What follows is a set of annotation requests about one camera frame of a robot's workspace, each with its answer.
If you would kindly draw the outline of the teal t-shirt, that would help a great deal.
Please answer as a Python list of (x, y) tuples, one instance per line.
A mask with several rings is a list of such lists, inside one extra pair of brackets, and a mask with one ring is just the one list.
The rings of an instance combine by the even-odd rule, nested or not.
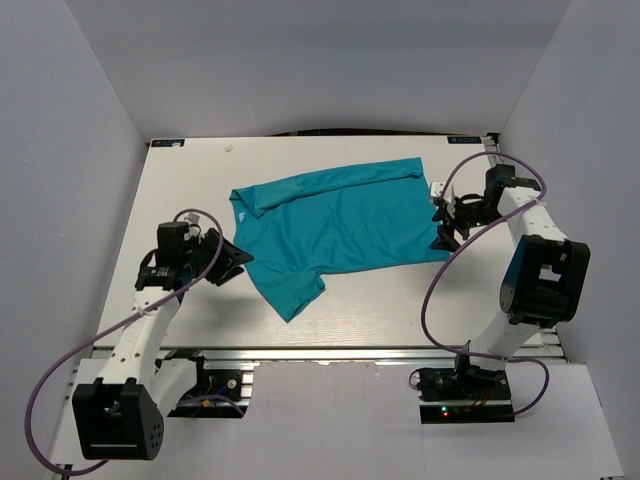
[(285, 322), (325, 289), (326, 275), (440, 262), (421, 158), (355, 164), (237, 188), (234, 243)]

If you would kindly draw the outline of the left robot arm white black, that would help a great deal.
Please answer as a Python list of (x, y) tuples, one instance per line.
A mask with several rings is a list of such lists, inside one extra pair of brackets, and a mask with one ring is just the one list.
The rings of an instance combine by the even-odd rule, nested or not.
[(221, 286), (253, 259), (215, 229), (203, 232), (186, 221), (158, 226), (157, 246), (142, 260), (134, 286), (137, 319), (122, 328), (96, 378), (78, 385), (72, 396), (86, 459), (154, 459), (165, 418), (180, 404), (210, 393), (203, 357), (192, 352), (160, 358), (163, 338), (191, 281)]

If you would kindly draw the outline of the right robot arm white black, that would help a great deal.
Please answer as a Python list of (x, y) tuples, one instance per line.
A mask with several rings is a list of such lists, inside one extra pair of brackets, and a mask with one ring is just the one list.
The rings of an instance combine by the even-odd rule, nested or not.
[(455, 253), (469, 242), (471, 229), (499, 220), (515, 245), (500, 285), (499, 312), (455, 359), (454, 377), (461, 383), (494, 384), (531, 337), (577, 312), (590, 249), (556, 226), (538, 200), (541, 192), (539, 181), (517, 176), (511, 165), (490, 168), (481, 195), (457, 197), (444, 182), (430, 187), (438, 224), (431, 249)]

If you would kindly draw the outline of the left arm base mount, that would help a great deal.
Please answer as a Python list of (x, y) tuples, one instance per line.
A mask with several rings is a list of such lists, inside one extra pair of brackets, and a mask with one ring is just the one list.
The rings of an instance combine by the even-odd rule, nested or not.
[(213, 362), (203, 356), (156, 361), (152, 396), (165, 417), (240, 419), (246, 413), (253, 368)]

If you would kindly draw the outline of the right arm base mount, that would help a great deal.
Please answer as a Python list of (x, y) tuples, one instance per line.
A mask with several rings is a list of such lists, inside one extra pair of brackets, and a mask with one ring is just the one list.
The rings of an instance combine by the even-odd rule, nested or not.
[(483, 370), (463, 361), (453, 368), (411, 372), (423, 425), (510, 423), (515, 421), (505, 370)]

